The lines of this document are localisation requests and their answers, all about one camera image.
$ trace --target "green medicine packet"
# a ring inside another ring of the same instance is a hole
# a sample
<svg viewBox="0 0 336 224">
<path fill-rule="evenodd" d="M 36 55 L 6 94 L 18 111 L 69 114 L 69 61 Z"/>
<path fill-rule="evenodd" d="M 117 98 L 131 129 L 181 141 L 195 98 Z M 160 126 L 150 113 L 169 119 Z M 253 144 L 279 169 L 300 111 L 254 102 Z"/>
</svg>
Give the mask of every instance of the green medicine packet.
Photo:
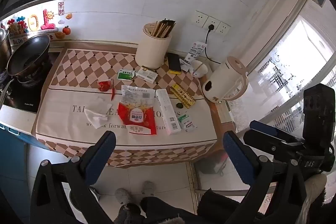
<svg viewBox="0 0 336 224">
<path fill-rule="evenodd" d="M 177 119 L 180 123 L 181 128 L 184 129 L 186 132 L 193 131 L 195 128 L 197 128 L 197 126 L 193 124 L 193 121 L 186 111 L 178 115 Z"/>
<path fill-rule="evenodd" d="M 134 76 L 135 76 L 134 70 L 120 69 L 118 71 L 117 79 L 130 81 Z"/>
</svg>

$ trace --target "floor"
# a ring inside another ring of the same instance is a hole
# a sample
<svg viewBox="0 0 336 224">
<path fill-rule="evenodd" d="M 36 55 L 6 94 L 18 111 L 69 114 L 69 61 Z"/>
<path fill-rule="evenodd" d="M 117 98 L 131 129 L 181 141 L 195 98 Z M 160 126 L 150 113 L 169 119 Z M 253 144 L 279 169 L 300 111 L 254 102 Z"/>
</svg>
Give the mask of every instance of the floor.
<svg viewBox="0 0 336 224">
<path fill-rule="evenodd" d="M 48 159 L 52 164 L 68 161 L 68 158 L 63 154 L 31 145 L 29 145 L 27 157 L 30 193 L 32 192 L 37 170 L 42 160 Z M 101 194 L 99 204 L 107 215 L 114 220 L 120 208 L 114 196 L 115 190 L 117 188 L 125 188 L 139 202 L 141 199 L 142 183 L 146 180 L 150 180 L 156 184 L 156 197 L 174 207 L 194 213 L 192 190 L 189 184 L 187 165 L 184 162 L 170 165 L 130 167 L 128 169 L 106 166 L 93 187 Z M 68 183 L 63 183 L 63 186 L 68 197 L 70 187 Z M 74 209 L 72 205 L 71 207 L 76 218 L 86 223 L 83 215 Z"/>
<path fill-rule="evenodd" d="M 30 193 L 32 191 L 36 173 L 42 160 L 48 159 L 51 163 L 67 162 L 68 159 L 60 153 L 48 151 L 29 145 L 27 159 L 27 173 Z M 226 160 L 225 167 L 219 174 L 204 174 L 197 170 L 199 185 L 202 189 L 212 188 L 213 190 L 246 190 L 248 185 L 244 184 L 238 176 L 230 159 Z M 325 201 L 330 202 L 336 191 L 336 172 L 327 176 Z M 140 202 L 142 182 L 150 180 L 157 185 L 155 196 L 178 208 L 183 208 L 194 213 L 193 188 L 190 187 L 190 173 L 188 176 L 188 166 L 186 163 L 138 166 L 128 169 L 121 169 L 106 166 L 101 173 L 94 188 L 101 194 L 99 204 L 106 214 L 114 220 L 118 214 L 120 205 L 114 193 L 117 188 L 125 188 L 133 195 L 137 203 Z M 63 183 L 64 191 L 69 196 L 70 187 L 68 183 Z M 267 195 L 263 205 L 259 209 L 265 212 L 272 195 Z M 239 202 L 243 196 L 229 196 Z M 83 215 L 73 208 L 76 218 L 86 223 Z"/>
</svg>

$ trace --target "blue gripper pad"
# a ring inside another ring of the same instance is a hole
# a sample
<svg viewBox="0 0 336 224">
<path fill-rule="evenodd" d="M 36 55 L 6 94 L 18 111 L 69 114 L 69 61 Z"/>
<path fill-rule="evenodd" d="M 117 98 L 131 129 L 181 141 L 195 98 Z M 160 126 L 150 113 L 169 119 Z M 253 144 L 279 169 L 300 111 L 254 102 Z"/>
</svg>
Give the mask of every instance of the blue gripper pad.
<svg viewBox="0 0 336 224">
<path fill-rule="evenodd" d="M 233 131 L 224 133 L 223 147 L 235 166 L 242 182 L 252 185 L 259 169 L 256 154 L 249 146 L 244 145 Z"/>
<path fill-rule="evenodd" d="M 115 146 L 116 146 L 116 136 L 112 131 L 105 131 L 104 135 L 97 142 L 96 145 L 100 145 L 99 149 L 92 157 L 90 162 L 85 168 L 85 184 L 92 185 L 95 184 L 103 171 L 105 164 L 110 158 Z"/>
<path fill-rule="evenodd" d="M 275 127 L 271 127 L 267 124 L 258 122 L 256 120 L 253 120 L 252 122 L 250 122 L 250 129 L 260 131 L 262 133 L 265 133 L 273 137 L 276 137 L 278 135 L 277 129 Z"/>
</svg>

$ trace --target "power outlet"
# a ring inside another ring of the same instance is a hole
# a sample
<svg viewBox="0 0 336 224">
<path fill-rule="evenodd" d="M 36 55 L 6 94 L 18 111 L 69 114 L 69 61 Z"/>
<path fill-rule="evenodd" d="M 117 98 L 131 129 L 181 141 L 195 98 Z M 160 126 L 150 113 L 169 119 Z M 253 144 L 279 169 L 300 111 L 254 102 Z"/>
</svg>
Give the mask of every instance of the power outlet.
<svg viewBox="0 0 336 224">
<path fill-rule="evenodd" d="M 220 21 L 213 18 L 213 17 L 208 17 L 208 19 L 205 21 L 204 25 L 203 25 L 203 28 L 206 29 L 206 30 L 209 30 L 209 25 L 213 24 L 215 27 L 214 27 L 214 30 L 217 29 L 218 25 L 219 25 Z"/>
<path fill-rule="evenodd" d="M 195 11 L 191 17 L 191 23 L 202 28 L 208 17 L 209 16 L 202 14 L 199 11 Z"/>
<path fill-rule="evenodd" d="M 226 35 L 230 28 L 231 27 L 229 25 L 225 24 L 224 22 L 220 22 L 217 29 L 215 30 L 215 33 Z"/>
</svg>

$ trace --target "red packaging bag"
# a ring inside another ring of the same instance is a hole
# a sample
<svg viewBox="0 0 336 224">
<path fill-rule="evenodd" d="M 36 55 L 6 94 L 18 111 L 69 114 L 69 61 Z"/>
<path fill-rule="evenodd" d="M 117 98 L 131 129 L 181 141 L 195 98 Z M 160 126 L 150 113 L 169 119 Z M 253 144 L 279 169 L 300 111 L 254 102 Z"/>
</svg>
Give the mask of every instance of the red packaging bag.
<svg viewBox="0 0 336 224">
<path fill-rule="evenodd" d="M 111 79 L 108 79 L 107 81 L 100 81 L 97 82 L 99 85 L 98 89 L 102 92 L 108 91 L 111 87 Z"/>
<path fill-rule="evenodd" d="M 155 90 L 122 85 L 121 92 L 118 114 L 128 132 L 156 135 L 153 110 Z"/>
</svg>

